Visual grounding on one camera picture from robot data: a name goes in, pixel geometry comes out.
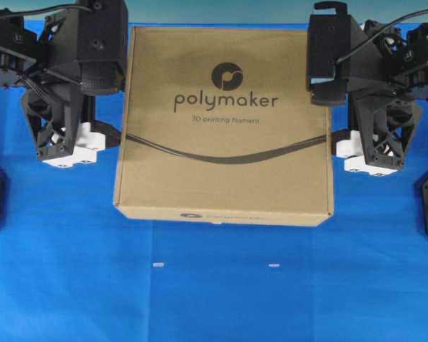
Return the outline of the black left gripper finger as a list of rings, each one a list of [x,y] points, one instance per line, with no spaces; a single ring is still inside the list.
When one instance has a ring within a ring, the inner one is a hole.
[[[105,149],[115,148],[121,144],[121,131],[108,123],[95,120],[92,131],[100,133],[105,138]]]
[[[123,91],[126,61],[79,61],[84,95],[113,95]]]

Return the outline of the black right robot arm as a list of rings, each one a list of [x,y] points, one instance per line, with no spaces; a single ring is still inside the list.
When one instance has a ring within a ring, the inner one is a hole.
[[[315,105],[347,105],[348,126],[332,149],[348,172],[401,170],[428,101],[428,24],[402,35],[352,16],[310,17],[307,80]]]

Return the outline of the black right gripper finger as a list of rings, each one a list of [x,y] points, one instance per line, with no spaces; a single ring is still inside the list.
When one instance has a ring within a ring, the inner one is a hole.
[[[311,103],[319,106],[344,105],[347,101],[348,83],[347,78],[322,83],[310,80]]]
[[[331,132],[331,151],[332,155],[337,154],[337,143],[343,140],[349,140],[350,139],[350,130],[349,129],[342,129],[337,130],[334,132]]]

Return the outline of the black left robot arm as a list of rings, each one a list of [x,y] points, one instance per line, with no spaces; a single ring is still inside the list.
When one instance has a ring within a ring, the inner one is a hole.
[[[38,160],[59,168],[96,161],[121,132],[96,119],[96,98],[123,91],[128,8],[77,1],[44,9],[41,34],[25,13],[0,10],[0,88],[23,88],[22,111]]]

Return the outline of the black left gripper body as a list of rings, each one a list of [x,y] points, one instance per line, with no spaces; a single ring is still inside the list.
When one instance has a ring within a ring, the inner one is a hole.
[[[54,167],[97,161],[105,138],[92,131],[96,97],[81,92],[79,62],[73,59],[74,14],[54,14],[40,37],[25,45],[21,99],[36,157]]]

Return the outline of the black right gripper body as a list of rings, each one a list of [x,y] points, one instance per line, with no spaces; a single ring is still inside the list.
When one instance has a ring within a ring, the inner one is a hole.
[[[422,84],[422,35],[403,39],[398,28],[366,21],[365,34],[375,55],[377,85],[349,93],[350,139],[337,143],[337,157],[344,158],[348,172],[371,176],[391,175],[404,167],[405,156],[422,109],[416,105]]]

